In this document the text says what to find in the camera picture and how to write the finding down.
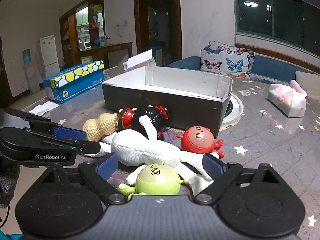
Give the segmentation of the grey gloved hand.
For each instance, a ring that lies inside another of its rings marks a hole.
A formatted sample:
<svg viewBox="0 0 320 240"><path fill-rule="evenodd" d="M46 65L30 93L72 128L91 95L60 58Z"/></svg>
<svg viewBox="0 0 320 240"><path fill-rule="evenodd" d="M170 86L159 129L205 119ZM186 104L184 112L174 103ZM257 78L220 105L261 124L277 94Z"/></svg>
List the grey gloved hand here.
<svg viewBox="0 0 320 240"><path fill-rule="evenodd" d="M20 166L1 157L0 166L0 207L5 209L14 197L17 181L20 175Z"/></svg>

